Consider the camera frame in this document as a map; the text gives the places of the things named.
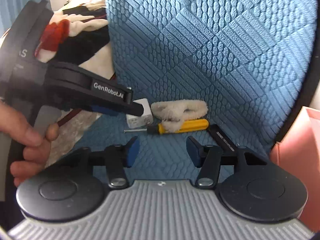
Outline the person left hand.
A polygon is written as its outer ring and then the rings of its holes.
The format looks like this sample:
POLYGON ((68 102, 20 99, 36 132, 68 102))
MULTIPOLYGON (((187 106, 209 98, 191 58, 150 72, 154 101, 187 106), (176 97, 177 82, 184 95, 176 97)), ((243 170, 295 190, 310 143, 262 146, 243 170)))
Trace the person left hand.
POLYGON ((10 165, 15 186, 41 172, 50 155, 51 144, 59 136, 59 126, 48 126, 46 135, 41 136, 19 111, 1 102, 1 131, 24 145, 23 161, 10 165))

